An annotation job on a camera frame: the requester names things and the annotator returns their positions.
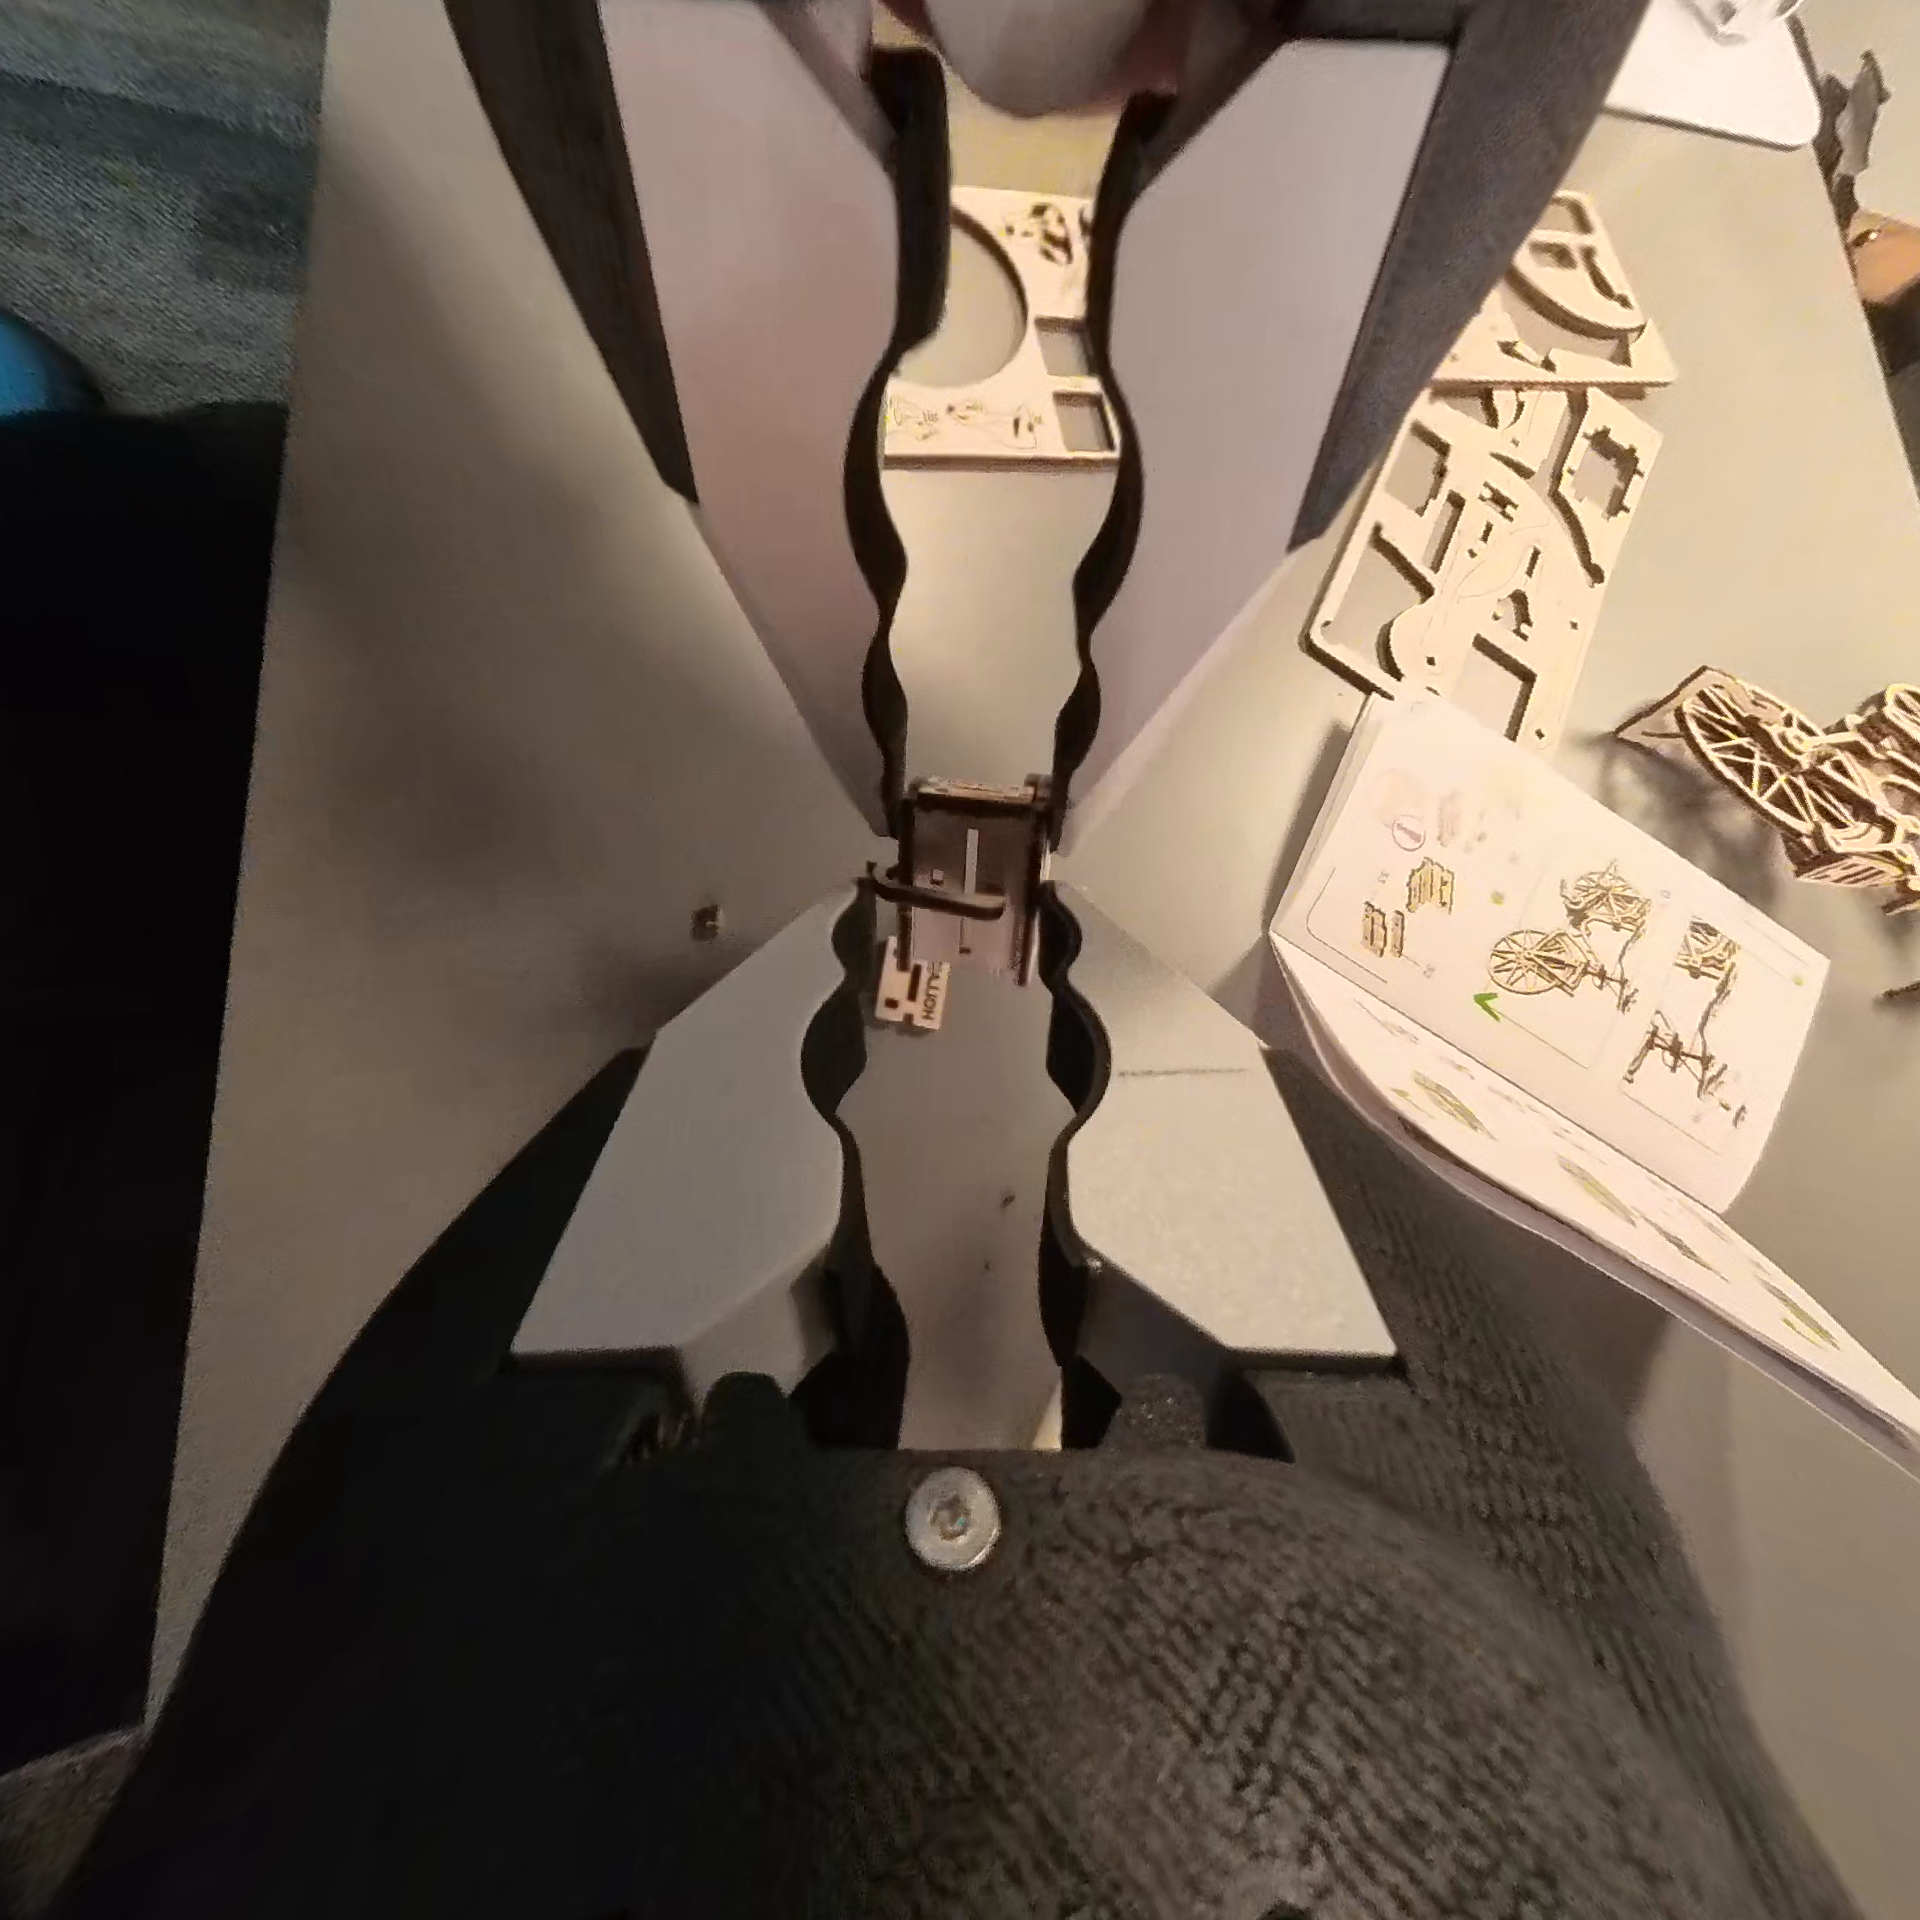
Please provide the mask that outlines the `small wooden model assembly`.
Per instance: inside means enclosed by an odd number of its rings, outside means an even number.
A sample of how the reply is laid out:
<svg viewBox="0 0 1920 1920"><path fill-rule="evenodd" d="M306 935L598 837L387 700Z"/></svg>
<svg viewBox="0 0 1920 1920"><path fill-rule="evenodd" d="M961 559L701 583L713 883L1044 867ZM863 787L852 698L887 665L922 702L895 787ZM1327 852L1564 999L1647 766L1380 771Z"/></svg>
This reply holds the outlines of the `small wooden model assembly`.
<svg viewBox="0 0 1920 1920"><path fill-rule="evenodd" d="M1014 989L1037 973L1052 783L909 781L897 828L891 864L869 869L880 930L872 1017L932 1034L957 973Z"/></svg>

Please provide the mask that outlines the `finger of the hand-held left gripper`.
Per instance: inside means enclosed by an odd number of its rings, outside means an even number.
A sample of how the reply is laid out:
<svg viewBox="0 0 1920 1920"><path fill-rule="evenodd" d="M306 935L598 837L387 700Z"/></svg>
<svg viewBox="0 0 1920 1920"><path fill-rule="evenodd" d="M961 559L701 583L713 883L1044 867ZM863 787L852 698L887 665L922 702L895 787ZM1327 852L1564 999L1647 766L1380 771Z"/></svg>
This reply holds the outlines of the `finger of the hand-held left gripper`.
<svg viewBox="0 0 1920 1920"><path fill-rule="evenodd" d="M1629 2L1220 5L1209 61L1120 116L1087 348L1116 408L1071 577L1052 832L1083 839L1220 643L1320 538L1562 185Z"/></svg>
<svg viewBox="0 0 1920 1920"><path fill-rule="evenodd" d="M885 822L847 501L899 317L872 5L453 2L455 51L653 470L812 745Z"/></svg>

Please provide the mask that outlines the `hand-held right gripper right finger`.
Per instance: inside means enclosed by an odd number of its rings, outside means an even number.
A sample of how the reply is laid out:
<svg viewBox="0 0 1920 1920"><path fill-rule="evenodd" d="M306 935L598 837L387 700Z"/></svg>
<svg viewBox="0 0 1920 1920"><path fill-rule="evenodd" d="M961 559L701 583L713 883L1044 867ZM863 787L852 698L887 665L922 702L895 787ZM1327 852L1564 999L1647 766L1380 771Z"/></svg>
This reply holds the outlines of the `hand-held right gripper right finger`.
<svg viewBox="0 0 1920 1920"><path fill-rule="evenodd" d="M1274 1056L1079 890L1037 910L1048 1156L1042 1330L1060 1440L1098 1444L1169 1380L1203 1439L1279 1444L1267 1376L1391 1379L1398 1348L1275 1079Z"/></svg>

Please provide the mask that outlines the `wooden part sheet square cutouts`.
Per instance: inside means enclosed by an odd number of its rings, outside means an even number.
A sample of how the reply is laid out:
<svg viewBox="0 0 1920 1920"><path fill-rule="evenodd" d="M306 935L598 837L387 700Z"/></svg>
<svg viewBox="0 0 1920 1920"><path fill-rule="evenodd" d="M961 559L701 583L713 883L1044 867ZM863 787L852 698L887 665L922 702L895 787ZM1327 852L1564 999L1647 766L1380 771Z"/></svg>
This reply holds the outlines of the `wooden part sheet square cutouts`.
<svg viewBox="0 0 1920 1920"><path fill-rule="evenodd" d="M1557 746L1663 437L1634 388L1430 390L1404 418L1301 645L1362 693Z"/></svg>

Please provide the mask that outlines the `person's left hand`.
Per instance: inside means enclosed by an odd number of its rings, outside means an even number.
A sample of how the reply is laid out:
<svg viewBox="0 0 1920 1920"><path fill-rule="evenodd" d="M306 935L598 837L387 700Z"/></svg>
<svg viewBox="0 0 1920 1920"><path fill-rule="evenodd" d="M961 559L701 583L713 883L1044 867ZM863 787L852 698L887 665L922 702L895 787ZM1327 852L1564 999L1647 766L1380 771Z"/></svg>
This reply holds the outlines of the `person's left hand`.
<svg viewBox="0 0 1920 1920"><path fill-rule="evenodd" d="M1178 99L1207 83L1253 35L1266 5L1150 2L1116 71L1120 99Z"/></svg>

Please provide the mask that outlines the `blue object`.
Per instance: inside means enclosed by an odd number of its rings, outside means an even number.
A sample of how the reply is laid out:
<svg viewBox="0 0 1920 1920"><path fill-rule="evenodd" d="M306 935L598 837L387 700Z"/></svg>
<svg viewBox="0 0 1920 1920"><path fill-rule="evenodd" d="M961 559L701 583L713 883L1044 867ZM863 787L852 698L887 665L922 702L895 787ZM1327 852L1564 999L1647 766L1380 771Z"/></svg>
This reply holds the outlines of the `blue object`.
<svg viewBox="0 0 1920 1920"><path fill-rule="evenodd" d="M2 420L89 417L104 406L87 368L41 329L2 310Z"/></svg>

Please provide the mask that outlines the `assembled wooden carriage model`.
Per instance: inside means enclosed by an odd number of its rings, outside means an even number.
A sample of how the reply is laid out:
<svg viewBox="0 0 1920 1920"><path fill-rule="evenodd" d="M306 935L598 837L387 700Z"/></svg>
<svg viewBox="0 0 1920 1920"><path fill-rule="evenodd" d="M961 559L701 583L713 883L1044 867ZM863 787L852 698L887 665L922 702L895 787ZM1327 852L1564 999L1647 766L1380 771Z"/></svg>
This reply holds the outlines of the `assembled wooden carriage model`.
<svg viewBox="0 0 1920 1920"><path fill-rule="evenodd" d="M1701 666L1612 737L1715 783L1781 843L1790 874L1918 908L1918 686L1888 684L1832 725Z"/></svg>

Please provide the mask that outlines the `small dark wooden piece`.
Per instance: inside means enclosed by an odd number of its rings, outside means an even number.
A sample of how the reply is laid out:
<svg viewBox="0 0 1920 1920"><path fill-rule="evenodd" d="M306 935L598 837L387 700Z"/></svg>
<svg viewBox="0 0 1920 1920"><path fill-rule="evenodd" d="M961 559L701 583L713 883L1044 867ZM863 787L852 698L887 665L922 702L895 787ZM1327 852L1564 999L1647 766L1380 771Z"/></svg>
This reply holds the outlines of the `small dark wooden piece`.
<svg viewBox="0 0 1920 1920"><path fill-rule="evenodd" d="M1856 197L1870 167L1873 136L1883 109L1892 102L1883 64L1864 51L1851 69L1814 74L1817 124L1809 150L1827 189L1840 205Z"/></svg>

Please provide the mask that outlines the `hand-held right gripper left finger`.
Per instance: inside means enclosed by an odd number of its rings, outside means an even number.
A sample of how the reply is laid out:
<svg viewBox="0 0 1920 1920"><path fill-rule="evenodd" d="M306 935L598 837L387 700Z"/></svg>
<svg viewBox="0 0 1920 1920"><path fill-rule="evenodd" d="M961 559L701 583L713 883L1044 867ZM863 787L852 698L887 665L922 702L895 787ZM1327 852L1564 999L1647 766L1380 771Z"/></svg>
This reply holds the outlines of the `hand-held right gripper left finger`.
<svg viewBox="0 0 1920 1920"><path fill-rule="evenodd" d="M764 1376L825 1444L894 1449L899 1296L841 1116L867 1065L869 886L830 892L666 1021L509 1347L637 1366L694 1413Z"/></svg>

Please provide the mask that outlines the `white instruction booklet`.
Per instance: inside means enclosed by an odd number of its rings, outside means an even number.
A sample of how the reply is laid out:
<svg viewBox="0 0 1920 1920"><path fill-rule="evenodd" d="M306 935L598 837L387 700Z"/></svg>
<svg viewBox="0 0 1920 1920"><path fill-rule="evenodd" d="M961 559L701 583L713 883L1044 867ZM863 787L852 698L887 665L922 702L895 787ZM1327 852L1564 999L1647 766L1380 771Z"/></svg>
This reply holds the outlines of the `white instruction booklet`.
<svg viewBox="0 0 1920 1920"><path fill-rule="evenodd" d="M1915 1478L1913 1390L1726 1217L1821 955L1426 695L1362 705L1266 936L1362 1116Z"/></svg>

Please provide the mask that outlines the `wooden part sheet arched cutout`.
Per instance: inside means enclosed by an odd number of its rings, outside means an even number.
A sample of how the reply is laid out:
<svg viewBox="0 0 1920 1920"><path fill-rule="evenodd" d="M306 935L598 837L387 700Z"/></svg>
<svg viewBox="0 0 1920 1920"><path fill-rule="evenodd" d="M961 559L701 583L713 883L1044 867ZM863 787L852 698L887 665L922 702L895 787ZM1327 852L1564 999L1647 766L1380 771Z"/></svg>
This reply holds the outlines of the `wooden part sheet arched cutout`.
<svg viewBox="0 0 1920 1920"><path fill-rule="evenodd" d="M1598 205L1559 189L1439 366L1434 395L1646 395L1676 363L1632 290Z"/></svg>

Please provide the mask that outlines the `wooden reading stand white base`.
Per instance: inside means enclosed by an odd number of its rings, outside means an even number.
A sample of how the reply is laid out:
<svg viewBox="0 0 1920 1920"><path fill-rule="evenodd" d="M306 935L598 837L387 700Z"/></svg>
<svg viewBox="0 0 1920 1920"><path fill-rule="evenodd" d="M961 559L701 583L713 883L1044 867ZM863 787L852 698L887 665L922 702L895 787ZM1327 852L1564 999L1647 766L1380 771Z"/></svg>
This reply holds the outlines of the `wooden reading stand white base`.
<svg viewBox="0 0 1920 1920"><path fill-rule="evenodd" d="M1802 2L1646 2L1602 111L1616 118L1807 148L1820 102L1794 18Z"/></svg>

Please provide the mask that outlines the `wooden part sheet round cutouts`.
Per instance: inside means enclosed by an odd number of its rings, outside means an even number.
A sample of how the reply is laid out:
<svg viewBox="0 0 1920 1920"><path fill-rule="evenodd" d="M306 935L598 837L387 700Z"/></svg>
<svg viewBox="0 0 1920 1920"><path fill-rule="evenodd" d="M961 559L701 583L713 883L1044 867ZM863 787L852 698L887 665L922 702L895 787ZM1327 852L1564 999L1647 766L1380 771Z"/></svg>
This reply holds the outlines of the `wooden part sheet round cutouts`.
<svg viewBox="0 0 1920 1920"><path fill-rule="evenodd" d="M890 379L890 469L1113 469L1120 424L1091 366L1093 205L960 185L940 322Z"/></svg>

